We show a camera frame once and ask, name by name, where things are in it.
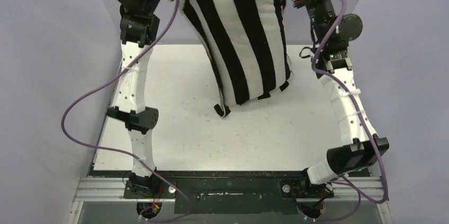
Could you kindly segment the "black white striped pillowcase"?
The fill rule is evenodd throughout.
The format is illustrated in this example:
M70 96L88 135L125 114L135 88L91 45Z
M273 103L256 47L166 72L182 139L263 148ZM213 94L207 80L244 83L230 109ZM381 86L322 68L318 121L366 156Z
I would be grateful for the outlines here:
M285 6L286 0L180 0L179 12L204 46L217 82L218 116L290 85Z

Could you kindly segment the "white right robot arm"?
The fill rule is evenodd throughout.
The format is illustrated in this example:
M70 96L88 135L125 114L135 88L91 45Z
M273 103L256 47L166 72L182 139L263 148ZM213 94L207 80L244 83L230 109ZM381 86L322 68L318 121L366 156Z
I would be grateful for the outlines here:
M363 109L348 55L349 43L362 33L362 19L346 13L344 7L336 13L332 1L292 0L295 8L307 9L315 34L311 67L328 93L342 142L340 147L329 149L323 161L307 168L307 177L299 183L306 196L319 192L323 183L374 165L389 149L387 138L378 136Z

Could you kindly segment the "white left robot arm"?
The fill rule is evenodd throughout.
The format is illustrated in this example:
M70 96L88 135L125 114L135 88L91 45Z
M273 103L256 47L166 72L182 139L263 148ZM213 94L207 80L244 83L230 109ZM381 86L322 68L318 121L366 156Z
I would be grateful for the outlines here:
M152 155L152 130L158 121L157 109L145 104L149 58L157 43L160 19L155 10L161 0L118 0L122 50L118 94L107 116L124 122L134 155L132 177L141 179L138 191L150 198L158 192L158 182L150 178L156 168Z

